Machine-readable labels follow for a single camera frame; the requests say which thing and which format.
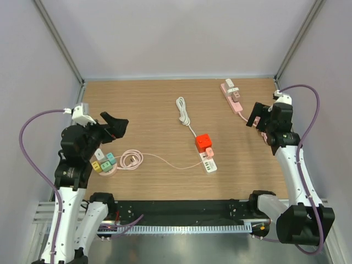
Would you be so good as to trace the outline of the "pink power strip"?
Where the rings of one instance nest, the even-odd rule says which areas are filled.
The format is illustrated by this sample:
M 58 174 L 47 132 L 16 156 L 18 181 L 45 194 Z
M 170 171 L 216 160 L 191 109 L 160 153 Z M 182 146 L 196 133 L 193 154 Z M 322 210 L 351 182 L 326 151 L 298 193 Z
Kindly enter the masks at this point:
M 235 93 L 238 93 L 238 91 L 234 91 L 234 92 L 231 93 L 231 95 L 227 95 L 226 84 L 225 84 L 225 83 L 222 83 L 222 84 L 220 85 L 220 88 L 221 88 L 221 90 L 222 90 L 222 92 L 223 92 L 225 98 L 227 99 L 227 101 L 228 101 L 228 103 L 229 103 L 229 105 L 230 105 L 232 111 L 233 111 L 235 114 L 238 114 L 238 116 L 239 116 L 242 120 L 244 120 L 245 122 L 247 122 L 248 119 L 245 118 L 245 117 L 242 115 L 243 108 L 242 108 L 240 102 L 239 102 L 239 101 L 235 102 L 235 101 L 233 100 L 233 96 L 232 96 L 232 95 L 234 95 Z M 255 121 L 254 121 L 254 123 L 253 123 L 253 126 L 254 126 L 255 128 L 256 128 L 258 122 L 259 122 L 259 118 L 256 118 Z M 264 142 L 266 143 L 266 140 L 267 140 L 267 135 L 266 135 L 266 133 L 265 133 L 265 132 L 261 132 L 261 136 L 263 137 L 263 140 L 264 140 Z

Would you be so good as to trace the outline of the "white square charger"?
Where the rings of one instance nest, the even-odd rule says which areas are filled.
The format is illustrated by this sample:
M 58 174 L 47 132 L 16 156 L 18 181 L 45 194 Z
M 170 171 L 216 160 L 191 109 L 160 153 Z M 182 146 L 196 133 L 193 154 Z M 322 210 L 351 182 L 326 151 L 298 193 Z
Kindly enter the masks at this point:
M 227 90 L 234 88 L 234 84 L 231 79 L 225 79 L 224 86 Z

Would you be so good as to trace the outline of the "red cube adapter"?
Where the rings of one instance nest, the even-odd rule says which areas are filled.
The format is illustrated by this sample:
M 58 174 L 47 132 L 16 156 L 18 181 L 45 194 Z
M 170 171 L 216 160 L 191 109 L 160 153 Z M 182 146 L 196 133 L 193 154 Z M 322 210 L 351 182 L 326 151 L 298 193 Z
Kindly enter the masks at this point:
M 203 153 L 207 148 L 212 147 L 212 141 L 208 134 L 198 135 L 195 138 L 195 146 L 199 153 Z

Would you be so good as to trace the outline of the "pink usb charger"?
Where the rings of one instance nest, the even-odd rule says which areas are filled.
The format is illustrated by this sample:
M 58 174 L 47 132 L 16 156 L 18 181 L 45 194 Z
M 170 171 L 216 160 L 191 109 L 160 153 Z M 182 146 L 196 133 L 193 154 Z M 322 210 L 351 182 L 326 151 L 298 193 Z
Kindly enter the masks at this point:
M 205 149 L 205 155 L 206 155 L 206 158 L 209 160 L 209 159 L 212 159 L 213 156 L 214 156 L 214 151 L 211 147 L 208 147 Z

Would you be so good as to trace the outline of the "white power strip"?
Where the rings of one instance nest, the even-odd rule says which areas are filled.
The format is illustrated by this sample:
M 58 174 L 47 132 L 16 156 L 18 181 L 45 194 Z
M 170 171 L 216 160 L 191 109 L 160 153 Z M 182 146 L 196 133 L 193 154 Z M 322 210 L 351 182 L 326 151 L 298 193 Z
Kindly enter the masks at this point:
M 183 97 L 178 97 L 175 101 L 175 104 L 177 106 L 177 109 L 179 111 L 179 121 L 181 122 L 182 125 L 186 126 L 189 128 L 191 133 L 193 134 L 194 138 L 196 138 L 198 135 L 194 132 L 194 130 L 191 127 L 191 120 L 189 118 L 189 115 L 186 110 L 186 103 Z M 214 159 L 207 159 L 205 152 L 199 153 L 199 156 L 201 158 L 202 164 L 204 166 L 204 169 L 207 173 L 212 173 L 217 170 L 216 163 Z

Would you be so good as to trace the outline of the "mauve dual usb charger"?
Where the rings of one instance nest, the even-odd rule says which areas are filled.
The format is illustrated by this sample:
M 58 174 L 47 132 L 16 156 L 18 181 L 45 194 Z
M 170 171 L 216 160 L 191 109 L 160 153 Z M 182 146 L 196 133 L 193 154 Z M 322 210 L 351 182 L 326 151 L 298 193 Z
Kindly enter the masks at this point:
M 231 94 L 231 98 L 234 103 L 238 103 L 240 100 L 240 93 L 238 91 L 235 91 Z

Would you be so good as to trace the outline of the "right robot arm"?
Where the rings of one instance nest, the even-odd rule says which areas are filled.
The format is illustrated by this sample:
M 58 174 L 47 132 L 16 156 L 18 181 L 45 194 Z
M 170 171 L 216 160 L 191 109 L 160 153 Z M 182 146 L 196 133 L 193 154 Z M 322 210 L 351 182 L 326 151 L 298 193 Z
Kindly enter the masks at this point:
M 276 225 L 278 240 L 282 244 L 319 246 L 325 242 L 335 214 L 323 205 L 317 196 L 307 172 L 300 136 L 292 131 L 293 107 L 276 102 L 267 106 L 254 104 L 247 121 L 267 135 L 267 143 L 282 169 L 288 188 L 289 205 L 286 206 L 275 193 L 255 190 L 249 197 L 248 212 L 255 218 L 264 214 Z

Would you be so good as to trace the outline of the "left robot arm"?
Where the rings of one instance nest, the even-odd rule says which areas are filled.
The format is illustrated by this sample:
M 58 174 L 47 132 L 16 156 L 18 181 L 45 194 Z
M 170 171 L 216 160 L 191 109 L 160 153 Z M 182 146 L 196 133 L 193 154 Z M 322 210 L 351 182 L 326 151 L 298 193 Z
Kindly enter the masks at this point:
M 127 119 L 118 119 L 102 112 L 100 124 L 82 107 L 72 109 L 73 125 L 61 134 L 59 164 L 54 173 L 55 207 L 46 247 L 37 263 L 87 263 L 88 252 L 103 220 L 116 215 L 112 194 L 97 192 L 90 197 L 81 222 L 79 210 L 89 177 L 91 158 L 102 144 L 122 138 Z

